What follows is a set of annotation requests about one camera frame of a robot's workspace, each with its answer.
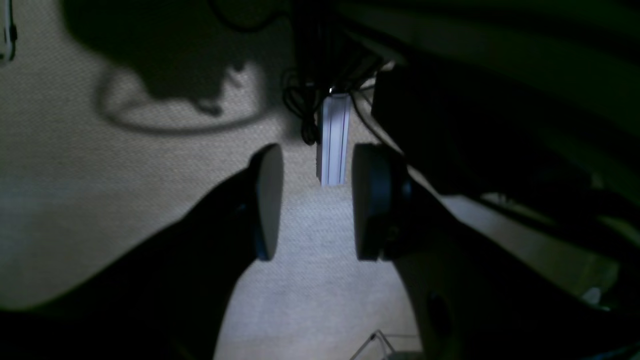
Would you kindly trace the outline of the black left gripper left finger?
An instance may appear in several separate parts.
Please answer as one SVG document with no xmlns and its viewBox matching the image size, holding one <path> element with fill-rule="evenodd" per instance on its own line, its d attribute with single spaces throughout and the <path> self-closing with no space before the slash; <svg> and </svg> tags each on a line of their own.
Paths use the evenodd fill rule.
<svg viewBox="0 0 640 360">
<path fill-rule="evenodd" d="M 211 360 L 240 277 L 275 256 L 284 159 L 271 143 L 181 219 L 48 301 L 1 311 L 3 360 Z"/>
</svg>

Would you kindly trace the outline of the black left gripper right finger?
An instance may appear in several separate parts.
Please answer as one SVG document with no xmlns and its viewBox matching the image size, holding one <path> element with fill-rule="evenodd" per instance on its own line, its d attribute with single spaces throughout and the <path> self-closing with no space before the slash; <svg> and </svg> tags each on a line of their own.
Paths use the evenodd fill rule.
<svg viewBox="0 0 640 360">
<path fill-rule="evenodd" d="M 413 180 L 393 149 L 352 159 L 360 261 L 391 262 L 427 360 L 626 360 L 639 317 L 587 305 L 463 224 Z"/>
</svg>

